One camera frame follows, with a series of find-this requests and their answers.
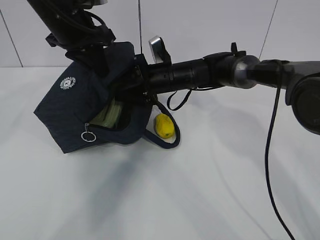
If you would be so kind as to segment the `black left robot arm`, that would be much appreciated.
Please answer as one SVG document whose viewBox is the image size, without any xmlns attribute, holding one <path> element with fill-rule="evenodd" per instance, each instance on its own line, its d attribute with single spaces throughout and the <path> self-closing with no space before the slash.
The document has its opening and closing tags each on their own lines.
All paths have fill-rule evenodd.
<svg viewBox="0 0 320 240">
<path fill-rule="evenodd" d="M 116 37 L 97 15 L 89 10 L 99 5 L 97 0 L 29 0 L 28 4 L 40 17 L 50 34 L 46 41 L 51 47 L 60 47 L 65 56 L 98 76 L 109 73 L 105 48 Z"/>
</svg>

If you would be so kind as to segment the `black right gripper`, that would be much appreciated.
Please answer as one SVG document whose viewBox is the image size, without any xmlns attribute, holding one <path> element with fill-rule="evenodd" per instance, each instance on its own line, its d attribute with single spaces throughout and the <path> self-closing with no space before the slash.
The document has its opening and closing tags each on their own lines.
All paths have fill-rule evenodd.
<svg viewBox="0 0 320 240">
<path fill-rule="evenodd" d="M 148 105 L 153 97 L 149 79 L 149 66 L 144 54 L 135 55 L 133 65 L 119 80 L 117 100 L 137 106 Z"/>
</svg>

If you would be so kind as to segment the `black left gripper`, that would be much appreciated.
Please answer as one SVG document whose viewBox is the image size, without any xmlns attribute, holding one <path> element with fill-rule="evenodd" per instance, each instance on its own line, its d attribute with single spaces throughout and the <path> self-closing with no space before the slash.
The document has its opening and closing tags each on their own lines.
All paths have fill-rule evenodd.
<svg viewBox="0 0 320 240">
<path fill-rule="evenodd" d="M 65 56 L 92 69 L 99 77 L 109 74 L 109 66 L 105 56 L 105 46 L 102 43 L 89 44 L 81 48 L 70 49 Z"/>
</svg>

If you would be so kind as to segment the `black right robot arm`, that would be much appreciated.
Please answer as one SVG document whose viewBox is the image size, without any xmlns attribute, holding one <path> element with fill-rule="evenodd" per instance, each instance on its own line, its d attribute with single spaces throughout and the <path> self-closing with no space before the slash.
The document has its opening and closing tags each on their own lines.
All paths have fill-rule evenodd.
<svg viewBox="0 0 320 240">
<path fill-rule="evenodd" d="M 150 49 L 155 63 L 137 63 L 137 84 L 122 87 L 117 97 L 223 87 L 247 90 L 256 85 L 280 88 L 298 123 L 313 134 L 320 133 L 319 61 L 259 60 L 239 51 L 234 42 L 228 52 L 178 63 L 172 63 L 164 42 L 151 43 Z"/>
</svg>

